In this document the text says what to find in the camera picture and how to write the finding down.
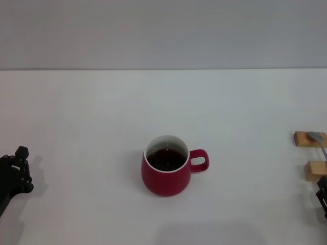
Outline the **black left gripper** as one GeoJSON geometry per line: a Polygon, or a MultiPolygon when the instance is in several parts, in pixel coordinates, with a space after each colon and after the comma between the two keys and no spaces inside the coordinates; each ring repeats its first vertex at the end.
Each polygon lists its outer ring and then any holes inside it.
{"type": "Polygon", "coordinates": [[[15,156],[0,157],[1,165],[1,209],[0,216],[7,208],[11,199],[22,192],[31,192],[34,188],[27,161],[29,150],[19,146],[15,156]]]}

